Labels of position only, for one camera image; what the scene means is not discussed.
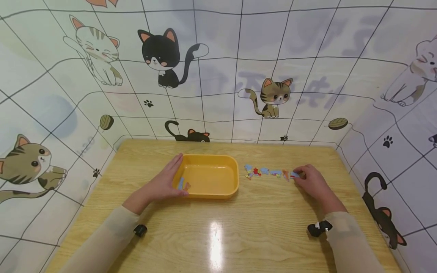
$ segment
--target black cat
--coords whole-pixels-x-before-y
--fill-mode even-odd
[[[187,80],[191,61],[194,58],[203,57],[209,52],[208,46],[205,44],[191,46],[185,56],[184,75],[179,80],[173,71],[180,59],[179,43],[174,30],[168,28],[164,35],[153,35],[139,29],[138,36],[143,42],[142,56],[150,68],[159,71],[158,84],[163,87],[175,88],[183,84]]]
[[[176,121],[166,121],[165,123],[165,129],[167,130],[167,132],[170,133],[170,135],[174,136],[174,138],[177,141],[197,141],[197,142],[209,142],[209,133],[199,133],[196,132],[193,129],[188,130],[188,136],[184,136],[184,135],[175,135],[173,134],[170,129],[168,128],[168,125],[172,123],[175,125],[179,125],[179,123],[177,123]]]
[[[390,239],[389,246],[391,249],[396,249],[398,244],[407,245],[407,242],[405,242],[405,239],[402,237],[402,235],[400,235],[392,222],[392,212],[390,209],[388,207],[375,208],[375,201],[368,192],[368,184],[372,178],[378,178],[379,182],[381,183],[381,188],[383,190],[387,189],[387,183],[381,174],[371,172],[369,175],[367,175],[366,179],[364,180],[364,188],[366,192],[363,194],[363,200],[366,203],[367,208],[372,214],[373,219],[378,224],[378,227],[383,233],[387,234],[388,238]]]

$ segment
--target cartoon cat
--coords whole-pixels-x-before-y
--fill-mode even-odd
[[[179,123],[177,123],[176,121],[166,121],[165,123],[165,129],[167,130],[167,132],[170,133],[170,135],[174,136],[174,138],[177,141],[197,141],[197,142],[209,142],[209,133],[199,133],[196,132],[193,129],[188,130],[188,136],[184,136],[184,135],[175,135],[174,133],[172,133],[172,131],[170,131],[170,128],[168,128],[168,125],[172,123],[175,124],[176,126],[179,125]]]
[[[185,56],[185,68],[182,79],[179,80],[173,68],[180,60],[179,42],[176,33],[168,28],[164,35],[153,35],[147,31],[138,30],[138,36],[142,41],[142,56],[147,65],[159,71],[158,85],[169,88],[176,88],[183,84],[188,77],[190,63],[195,58],[203,57],[209,53],[205,44],[191,46]]]
[[[437,148],[437,135],[433,135],[428,140],[431,142],[434,142],[433,146],[434,146],[434,148]]]
[[[278,105],[286,103],[290,99],[290,85],[293,79],[286,79],[283,82],[274,83],[272,79],[265,79],[261,87],[261,100],[266,104],[263,111],[258,109],[256,93],[251,89],[241,89],[238,92],[240,98],[248,98],[253,101],[255,112],[266,118],[279,117]]]
[[[52,154],[46,147],[30,143],[23,135],[17,136],[14,149],[0,159],[0,178],[15,185],[38,180],[45,191],[27,193],[18,190],[0,191],[0,203],[11,198],[38,198],[55,189],[66,177],[67,170],[50,165]]]
[[[415,103],[428,81],[437,81],[437,40],[422,41],[416,46],[416,59],[388,88],[381,98],[400,106]]]
[[[100,30],[87,27],[70,15],[71,23],[76,29],[76,40],[65,36],[64,42],[77,51],[85,60],[85,64],[91,74],[102,84],[121,85],[123,79],[120,73],[111,65],[118,59],[117,38],[106,36]]]
[[[375,208],[375,201],[368,192],[368,184],[372,178],[378,178],[383,190],[387,189],[387,183],[381,174],[377,172],[371,172],[364,180],[365,193],[363,194],[363,200],[366,203],[367,208],[372,214],[373,219],[378,224],[378,227],[383,233],[387,234],[389,238],[389,246],[391,249],[396,249],[399,245],[407,245],[405,239],[397,231],[395,225],[392,222],[392,212],[388,207]]]

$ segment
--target tabby cat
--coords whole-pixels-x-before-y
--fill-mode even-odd
[[[67,170],[50,165],[50,151],[30,141],[23,135],[17,136],[14,149],[0,159],[0,178],[15,185],[23,185],[38,179],[45,191],[27,193],[18,190],[0,191],[0,203],[11,198],[38,198],[55,189],[67,175]]]
[[[179,123],[177,123],[176,121],[166,121],[165,123],[165,129],[167,130],[167,132],[170,133],[170,135],[174,136],[174,138],[177,141],[196,141],[196,142],[209,142],[209,133],[199,133],[196,132],[193,129],[188,130],[188,135],[184,136],[184,135],[175,135],[172,131],[170,131],[170,128],[168,128],[169,124],[175,124],[176,126],[179,125]]]
[[[286,103],[290,99],[290,85],[293,79],[286,79],[280,83],[274,83],[272,79],[265,79],[261,88],[261,100],[266,104],[263,111],[258,109],[258,99],[251,89],[241,89],[238,92],[240,98],[248,98],[253,101],[255,112],[266,118],[279,117],[278,105]]]
[[[72,15],[70,20],[76,29],[77,41],[65,36],[64,42],[82,56],[88,70],[102,84],[121,85],[123,79],[120,73],[110,64],[118,59],[120,41],[96,28],[85,26]]]
[[[400,235],[399,231],[392,222],[391,210],[388,207],[375,208],[375,201],[368,191],[368,184],[372,178],[377,178],[379,180],[383,190],[387,189],[387,183],[381,174],[377,172],[371,172],[369,175],[367,175],[366,179],[364,180],[364,188],[366,191],[363,194],[363,200],[366,203],[370,214],[372,214],[373,219],[376,221],[382,232],[387,234],[389,238],[388,245],[391,249],[396,249],[398,245],[407,245],[407,242],[405,242],[405,239],[402,237],[402,235]]]
[[[428,81],[437,81],[437,39],[417,44],[416,59],[381,98],[400,106],[411,105],[420,98]]]

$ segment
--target right hand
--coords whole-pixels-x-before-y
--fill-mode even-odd
[[[317,201],[320,202],[334,194],[322,174],[313,165],[308,164],[297,167],[293,172],[305,172],[306,178],[295,177],[294,180],[296,184]]]

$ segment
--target black and white cat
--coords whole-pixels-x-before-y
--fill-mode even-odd
[[[209,53],[205,44],[191,46],[185,56],[184,75],[179,80],[173,71],[180,61],[179,43],[174,30],[168,28],[164,35],[153,35],[139,29],[138,36],[142,41],[142,56],[150,68],[159,71],[158,84],[163,87],[176,88],[183,84],[187,80],[191,61]]]
[[[383,190],[387,189],[387,183],[381,174],[377,172],[371,172],[369,175],[367,175],[366,179],[364,180],[365,192],[363,194],[363,200],[366,203],[370,214],[372,214],[373,219],[378,224],[378,227],[381,229],[381,231],[387,234],[389,239],[388,246],[391,249],[396,249],[398,245],[407,245],[407,242],[396,229],[395,224],[392,222],[392,211],[388,207],[375,208],[375,201],[370,195],[368,188],[369,182],[373,178],[377,178],[379,180]]]

